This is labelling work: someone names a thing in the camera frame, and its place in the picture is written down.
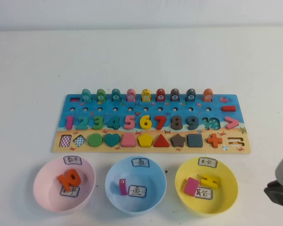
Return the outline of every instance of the pink bowl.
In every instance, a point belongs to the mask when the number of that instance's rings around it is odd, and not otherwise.
[[[78,172],[81,184],[67,193],[57,177],[69,169]],[[45,209],[68,214],[86,206],[94,185],[95,173],[90,163],[79,156],[69,155],[47,163],[39,171],[34,180],[33,195]]]

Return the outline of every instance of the beige board section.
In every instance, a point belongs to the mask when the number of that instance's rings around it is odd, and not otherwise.
[[[171,131],[170,133],[167,131],[165,133],[164,130],[142,130],[141,134],[136,134],[136,130],[128,130],[126,131],[120,131],[120,130],[113,130],[113,129],[100,129],[100,130],[67,130],[67,131],[58,131],[56,134],[56,138],[53,144],[53,152],[55,153],[82,153],[82,152],[100,152],[100,153],[219,153],[219,154],[249,154],[251,152],[250,143],[248,139],[247,132],[242,128],[234,128],[231,130],[227,130],[226,128],[221,128],[219,130],[205,130],[201,129],[201,134],[203,138],[203,147],[201,148],[195,148],[195,147],[188,147],[187,146],[187,135],[188,134],[199,134],[198,130],[191,130],[191,131],[184,131],[184,132],[175,132]],[[121,136],[124,133],[134,133],[135,139],[136,139],[136,147],[122,147],[121,141],[114,147],[109,147],[105,141],[103,141],[102,145],[99,147],[91,147],[88,144],[88,138],[93,133],[98,133],[100,135],[104,136],[106,133],[117,133]],[[141,136],[142,134],[149,134],[154,138],[154,141],[152,143],[151,147],[140,147],[137,138]],[[174,135],[179,133],[181,136],[186,138],[186,141],[184,143],[184,147],[173,147],[170,138]],[[212,133],[216,133],[217,137],[221,137],[223,139],[223,143],[218,145],[218,148],[213,148],[211,144],[206,143],[206,138],[210,137]],[[153,147],[154,142],[156,141],[157,137],[163,134],[163,136],[167,139],[167,141],[170,143],[170,147]],[[61,140],[62,135],[71,135],[71,143],[69,147],[59,147],[59,143]],[[83,137],[87,140],[83,145],[80,147],[77,147],[75,143],[73,142],[74,139],[76,139],[79,135],[83,135]],[[244,146],[236,146],[236,145],[230,145],[229,144],[229,137],[233,138],[242,138]]]

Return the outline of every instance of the yellow bowl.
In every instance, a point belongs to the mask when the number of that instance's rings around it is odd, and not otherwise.
[[[201,181],[203,174],[220,180],[217,189],[199,184],[195,196],[184,193],[188,178]],[[176,191],[185,207],[201,217],[208,217],[229,209],[238,194],[238,184],[233,172],[222,162],[212,158],[198,157],[183,163],[175,178]]]

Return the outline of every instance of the wooden puzzle board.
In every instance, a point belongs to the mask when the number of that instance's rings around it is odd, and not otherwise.
[[[69,94],[66,96],[62,115],[58,124],[55,141],[53,144],[53,152],[55,153],[78,153],[78,152],[103,152],[103,153],[235,153],[246,154],[251,152],[251,147],[247,135],[247,130],[244,124],[242,112],[236,95],[214,95],[212,102],[203,102],[203,95],[196,95],[194,102],[186,102],[186,95],[180,94],[179,102],[156,102],[156,95],[151,95],[151,102],[142,102],[141,95],[136,95],[136,102],[127,102],[126,95],[121,95],[120,102],[112,102],[111,94],[106,95],[106,102],[97,102],[96,95],[92,95],[92,102],[85,103],[82,100],[81,94]],[[170,95],[166,95],[166,100],[170,100]],[[223,112],[222,106],[234,105],[235,112]],[[74,117],[73,127],[71,130],[66,130],[66,117],[72,115]],[[127,115],[135,116],[135,128],[125,130],[125,117]],[[152,122],[152,128],[143,130],[140,128],[139,121],[144,115],[149,115]],[[155,121],[155,116],[166,116],[166,122],[161,130],[156,130],[158,121]],[[182,117],[183,128],[181,130],[173,130],[170,127],[171,118],[175,115]],[[78,117],[86,116],[89,118],[87,130],[76,130],[79,124]],[[102,116],[104,118],[104,127],[100,130],[93,130],[94,116]],[[114,117],[119,116],[120,128],[114,130],[107,127],[107,123]],[[199,119],[197,129],[188,130],[186,119],[188,116],[196,116]],[[226,129],[228,122],[225,122],[225,117],[231,117],[239,121],[239,125],[233,129]],[[214,130],[211,127],[205,128],[207,121],[217,119],[220,129]],[[105,142],[99,147],[91,147],[88,145],[88,137],[91,134],[98,133],[103,138],[107,133],[117,133],[121,136],[125,133],[134,133],[136,147],[122,147],[121,141],[114,147],[109,147]],[[140,147],[138,137],[143,134],[149,134],[154,138],[153,144],[160,134],[170,143],[169,147]],[[206,142],[206,139],[216,133],[217,137],[223,139],[222,144],[218,148],[213,148],[211,144]],[[186,138],[183,147],[173,147],[170,138],[176,134]],[[201,134],[203,147],[188,147],[187,135]]]

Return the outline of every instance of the bowl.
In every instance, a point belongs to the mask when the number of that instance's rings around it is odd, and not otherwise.
[[[120,179],[125,179],[121,194]],[[146,157],[134,156],[115,163],[105,179],[110,202],[130,215],[141,215],[153,209],[166,191],[166,177],[161,167]]]
[[[194,196],[184,193],[188,178],[198,181],[203,175],[214,177],[218,183],[216,189],[199,186]],[[238,195],[238,184],[233,172],[222,162],[213,158],[198,157],[184,162],[178,169],[175,178],[176,191],[193,214],[208,217],[228,210]]]
[[[75,169],[81,178],[77,187],[67,192],[57,177]],[[37,174],[33,184],[33,195],[38,204],[58,213],[72,213],[83,209],[91,197],[95,185],[95,173],[85,159],[69,155],[47,163]]]

